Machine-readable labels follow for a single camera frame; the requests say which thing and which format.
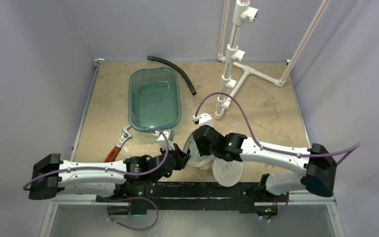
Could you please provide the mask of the pale mint white bra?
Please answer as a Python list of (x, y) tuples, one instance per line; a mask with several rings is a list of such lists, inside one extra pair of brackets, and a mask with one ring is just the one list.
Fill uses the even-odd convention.
[(191, 156), (191, 159), (195, 162), (201, 162), (207, 158), (207, 156), (203, 156), (200, 154), (198, 146), (194, 141), (191, 141), (189, 144), (189, 154)]

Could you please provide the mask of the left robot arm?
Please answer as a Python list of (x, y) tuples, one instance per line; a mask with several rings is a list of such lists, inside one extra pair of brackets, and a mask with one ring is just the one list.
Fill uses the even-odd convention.
[(60, 194), (90, 194), (121, 202), (127, 197), (125, 186), (156, 183), (169, 178), (174, 170), (185, 168), (190, 153), (177, 144), (161, 149), (155, 157), (134, 156), (120, 161), (84, 163), (62, 160), (49, 154), (33, 166), (32, 178), (24, 185), (29, 199), (51, 199)]

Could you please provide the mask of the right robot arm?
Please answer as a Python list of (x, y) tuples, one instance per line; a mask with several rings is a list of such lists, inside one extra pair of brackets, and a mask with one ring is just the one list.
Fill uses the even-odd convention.
[(196, 129), (192, 137), (201, 156), (213, 155), (224, 161), (258, 162), (287, 169), (287, 173), (280, 175), (262, 176), (257, 194), (264, 201), (297, 190), (327, 198), (334, 194), (337, 163), (321, 144), (290, 148), (259, 143), (239, 133), (223, 136), (208, 125)]

